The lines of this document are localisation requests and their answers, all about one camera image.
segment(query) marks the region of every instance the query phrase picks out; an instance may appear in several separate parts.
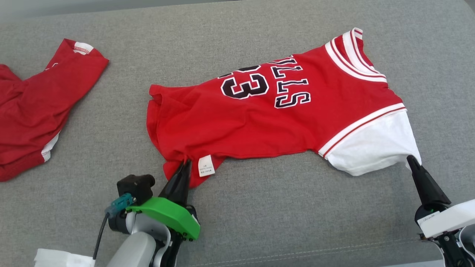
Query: teal connector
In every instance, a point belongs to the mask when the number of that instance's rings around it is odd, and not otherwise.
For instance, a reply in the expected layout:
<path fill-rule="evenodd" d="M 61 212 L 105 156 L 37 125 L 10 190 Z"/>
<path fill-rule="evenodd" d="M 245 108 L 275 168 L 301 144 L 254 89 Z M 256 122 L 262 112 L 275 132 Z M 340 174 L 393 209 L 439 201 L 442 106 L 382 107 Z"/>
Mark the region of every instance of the teal connector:
<path fill-rule="evenodd" d="M 106 213 L 109 213 L 109 218 L 114 217 L 117 213 L 130 205 L 135 203 L 135 198 L 131 194 L 125 193 L 118 199 L 112 201 L 111 205 L 105 209 Z"/>

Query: gray couch cushion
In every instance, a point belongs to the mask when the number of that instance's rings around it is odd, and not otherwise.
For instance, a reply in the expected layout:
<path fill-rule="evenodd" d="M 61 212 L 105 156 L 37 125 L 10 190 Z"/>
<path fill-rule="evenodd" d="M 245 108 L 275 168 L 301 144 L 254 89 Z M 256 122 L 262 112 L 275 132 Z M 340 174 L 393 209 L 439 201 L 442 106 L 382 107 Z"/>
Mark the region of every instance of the gray couch cushion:
<path fill-rule="evenodd" d="M 262 0 L 62 15 L 0 25 L 0 62 L 41 71 L 62 38 L 111 60 L 71 112 L 46 164 L 0 184 L 0 266 L 38 248 L 92 255 L 115 183 L 163 158 L 149 140 L 150 84 L 188 86 L 323 45 L 352 27 L 404 100 L 424 166 L 454 203 L 473 198 L 475 16 L 461 0 Z M 417 241 L 402 165 L 352 177 L 313 153 L 226 160 L 190 194 L 200 239 L 178 267 L 384 266 L 440 258 Z M 106 230 L 96 266 L 125 235 Z"/>

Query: red basketball jersey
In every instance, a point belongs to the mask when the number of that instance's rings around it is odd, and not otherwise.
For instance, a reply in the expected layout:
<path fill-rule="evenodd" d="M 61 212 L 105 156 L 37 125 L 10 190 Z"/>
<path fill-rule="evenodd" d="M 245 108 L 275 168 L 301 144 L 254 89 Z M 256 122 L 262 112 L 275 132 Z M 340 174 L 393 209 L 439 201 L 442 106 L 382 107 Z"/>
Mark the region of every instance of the red basketball jersey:
<path fill-rule="evenodd" d="M 246 67 L 197 86 L 152 85 L 147 129 L 170 178 L 193 161 L 191 187 L 211 155 L 276 157 L 312 150 L 352 175 L 420 158 L 406 108 L 353 29 L 322 47 Z"/>
<path fill-rule="evenodd" d="M 46 69 L 26 80 L 0 64 L 0 181 L 50 159 L 71 108 L 108 62 L 89 44 L 64 39 Z"/>

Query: black cable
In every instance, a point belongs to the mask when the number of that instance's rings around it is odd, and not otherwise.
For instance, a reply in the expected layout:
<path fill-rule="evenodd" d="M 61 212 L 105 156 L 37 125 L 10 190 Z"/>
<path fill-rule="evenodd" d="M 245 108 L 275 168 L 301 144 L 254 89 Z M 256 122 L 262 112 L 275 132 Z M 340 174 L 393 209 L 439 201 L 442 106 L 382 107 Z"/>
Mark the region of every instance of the black cable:
<path fill-rule="evenodd" d="M 99 250 L 99 244 L 101 243 L 102 232 L 104 232 L 105 223 L 107 222 L 108 218 L 109 218 L 109 213 L 107 212 L 105 214 L 104 220 L 102 220 L 101 229 L 99 230 L 99 236 L 97 237 L 97 241 L 95 243 L 94 254 L 92 256 L 93 260 L 95 260 L 95 258 L 97 257 L 97 251 Z"/>

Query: white label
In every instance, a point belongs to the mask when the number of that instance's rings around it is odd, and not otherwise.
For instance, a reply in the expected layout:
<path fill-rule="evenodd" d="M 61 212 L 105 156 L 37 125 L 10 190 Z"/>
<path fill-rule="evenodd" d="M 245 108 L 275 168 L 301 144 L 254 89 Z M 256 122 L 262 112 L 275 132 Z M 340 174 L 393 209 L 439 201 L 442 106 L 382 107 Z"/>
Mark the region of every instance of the white label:
<path fill-rule="evenodd" d="M 428 221 L 429 219 L 431 219 L 432 217 L 434 217 L 435 215 L 437 215 L 437 214 L 439 214 L 439 213 L 440 213 L 440 211 L 436 211 L 436 212 L 434 212 L 434 213 L 432 213 L 432 214 L 429 214 L 429 215 L 425 216 L 424 218 L 418 219 L 418 220 L 417 220 L 417 223 L 419 224 L 419 227 L 420 227 L 424 222 Z"/>
<path fill-rule="evenodd" d="M 87 44 L 87 43 L 76 42 L 76 43 L 74 44 L 74 49 L 73 49 L 73 51 L 74 51 L 75 53 L 79 53 L 79 54 L 86 55 L 86 54 L 91 53 L 92 49 L 94 49 L 94 47 L 92 47 L 91 45 L 89 45 L 89 44 Z"/>
<path fill-rule="evenodd" d="M 66 251 L 39 248 L 35 267 L 94 267 L 92 257 L 72 254 Z"/>
<path fill-rule="evenodd" d="M 213 162 L 211 161 L 211 155 L 202 157 L 198 161 L 198 170 L 200 177 L 214 174 Z"/>

